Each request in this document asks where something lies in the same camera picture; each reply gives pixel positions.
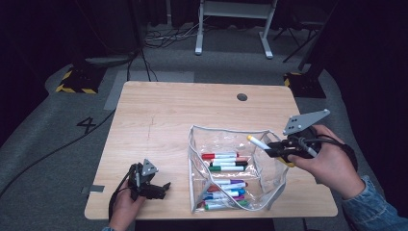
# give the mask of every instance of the wooden table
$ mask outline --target wooden table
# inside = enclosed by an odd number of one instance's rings
[[[237,98],[239,93],[246,101]],[[192,125],[231,130],[270,129],[282,139],[289,116],[299,111],[287,87],[127,82],[85,210],[89,219],[107,219],[110,197],[131,164],[148,159],[159,169],[152,184],[171,182],[165,199],[147,200],[137,219],[333,217],[337,207],[328,188],[298,167],[270,210],[191,213],[188,134]]]

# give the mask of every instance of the hand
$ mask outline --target hand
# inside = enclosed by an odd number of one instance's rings
[[[126,180],[120,187],[121,191],[117,194],[112,218],[109,222],[109,227],[115,231],[125,231],[135,220],[141,205],[146,200],[146,197],[138,196],[138,199],[134,201],[130,189],[126,189],[127,185],[128,181]]]
[[[327,135],[344,143],[326,126],[314,127],[318,135]],[[322,184],[340,193],[343,199],[355,197],[366,187],[345,152],[335,144],[323,142],[318,156],[314,159],[289,155],[288,160],[312,173]]]

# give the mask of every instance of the person's left hand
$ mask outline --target person's left hand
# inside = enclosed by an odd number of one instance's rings
[[[146,197],[138,196],[138,199],[134,201],[131,197],[131,190],[126,189],[127,185],[128,181],[126,180],[120,187],[109,222],[109,227],[115,231],[125,231],[135,220],[141,205],[146,200]]]

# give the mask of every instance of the black curtain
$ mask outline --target black curtain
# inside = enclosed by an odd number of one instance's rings
[[[167,24],[166,0],[147,0],[147,20],[151,26]]]
[[[321,31],[309,77],[336,80],[356,141],[386,199],[408,217],[408,8],[406,2],[340,0]]]
[[[200,0],[170,0],[171,25],[175,28],[185,23],[198,23]]]
[[[10,35],[0,27],[0,148],[15,128],[37,105],[44,100],[48,92],[32,64],[21,57],[20,48],[11,40]]]
[[[292,22],[292,20],[289,19],[289,8],[293,4],[316,5],[324,9],[327,14],[330,14],[337,2],[338,0],[278,0],[272,22],[270,23],[270,29],[277,31],[281,28],[291,26],[291,24],[288,23]]]

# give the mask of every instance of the blue marker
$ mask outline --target blue marker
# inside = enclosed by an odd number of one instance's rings
[[[244,189],[232,189],[232,190],[226,190],[226,193],[228,193],[231,196],[240,196],[245,194]],[[224,198],[226,195],[223,192],[211,192],[211,193],[204,193],[204,200],[206,199],[220,199]]]
[[[221,167],[221,166],[215,167],[215,166],[212,166],[212,167],[208,167],[208,170],[209,170],[209,171],[244,171],[244,170],[245,170],[245,166],[235,166],[235,167],[229,167],[229,166],[226,166],[226,167]]]
[[[237,201],[241,206],[246,206],[248,201],[240,200]],[[231,203],[206,203],[204,206],[205,210],[217,210],[217,209],[226,209],[226,208],[234,208],[234,204]]]
[[[229,185],[229,184],[237,184],[237,183],[244,183],[243,180],[229,180],[229,179],[217,179],[214,180],[214,182],[216,182],[219,185]]]

